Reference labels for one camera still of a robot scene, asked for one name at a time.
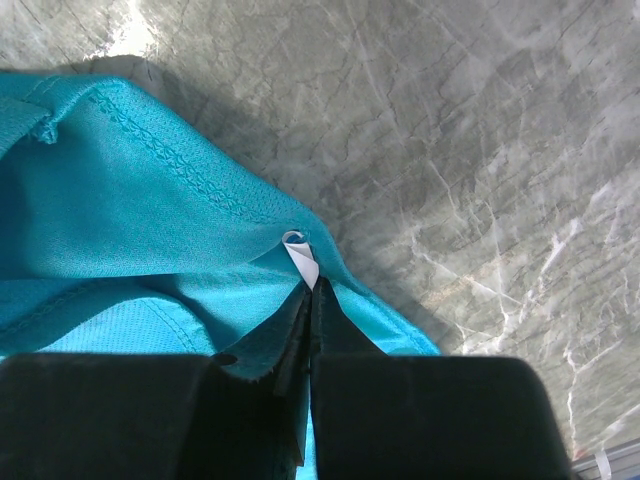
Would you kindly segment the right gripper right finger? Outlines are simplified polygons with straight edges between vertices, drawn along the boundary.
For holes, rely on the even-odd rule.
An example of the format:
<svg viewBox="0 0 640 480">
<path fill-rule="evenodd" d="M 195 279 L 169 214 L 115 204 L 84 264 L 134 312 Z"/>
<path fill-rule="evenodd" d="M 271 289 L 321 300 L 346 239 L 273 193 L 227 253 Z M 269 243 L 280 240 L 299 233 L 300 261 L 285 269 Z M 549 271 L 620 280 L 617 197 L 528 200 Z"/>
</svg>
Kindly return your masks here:
<svg viewBox="0 0 640 480">
<path fill-rule="evenodd" d="M 320 279 L 311 414 L 321 479 L 568 479 L 546 390 L 516 358 L 393 356 Z"/>
</svg>

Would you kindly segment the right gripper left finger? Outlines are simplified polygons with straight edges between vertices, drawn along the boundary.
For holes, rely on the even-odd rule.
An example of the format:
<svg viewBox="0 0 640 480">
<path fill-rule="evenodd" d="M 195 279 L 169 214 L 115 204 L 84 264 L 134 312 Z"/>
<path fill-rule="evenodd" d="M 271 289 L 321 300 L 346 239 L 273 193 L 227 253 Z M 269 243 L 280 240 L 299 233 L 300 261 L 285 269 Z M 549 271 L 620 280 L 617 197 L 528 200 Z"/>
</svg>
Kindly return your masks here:
<svg viewBox="0 0 640 480">
<path fill-rule="evenodd" d="M 292 479 L 310 293 L 212 356 L 20 354 L 1 365 L 5 479 Z"/>
</svg>

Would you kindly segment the teal t shirt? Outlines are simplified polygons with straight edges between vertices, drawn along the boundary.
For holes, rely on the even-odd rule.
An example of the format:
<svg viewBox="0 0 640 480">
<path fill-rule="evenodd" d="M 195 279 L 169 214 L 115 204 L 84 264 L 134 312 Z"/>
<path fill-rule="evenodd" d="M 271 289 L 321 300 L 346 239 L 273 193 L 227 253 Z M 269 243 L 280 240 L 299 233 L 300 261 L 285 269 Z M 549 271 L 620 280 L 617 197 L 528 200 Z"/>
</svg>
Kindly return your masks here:
<svg viewBox="0 0 640 480">
<path fill-rule="evenodd" d="M 311 310 L 320 279 L 384 353 L 435 346 L 346 269 L 322 222 L 127 80 L 1 77 L 1 365 L 20 354 L 204 355 L 310 293 L 297 476 L 319 478 Z"/>
</svg>

